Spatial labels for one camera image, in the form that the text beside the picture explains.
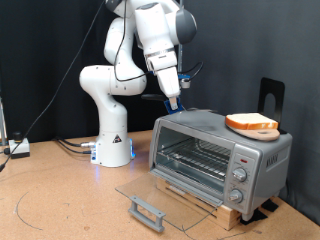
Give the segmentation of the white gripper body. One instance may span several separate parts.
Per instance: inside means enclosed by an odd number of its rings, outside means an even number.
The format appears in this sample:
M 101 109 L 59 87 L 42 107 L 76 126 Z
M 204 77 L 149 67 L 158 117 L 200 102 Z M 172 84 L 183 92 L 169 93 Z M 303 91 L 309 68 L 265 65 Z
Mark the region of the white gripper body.
M 175 66 L 156 72 L 162 92 L 168 97 L 177 97 L 180 94 L 178 73 Z

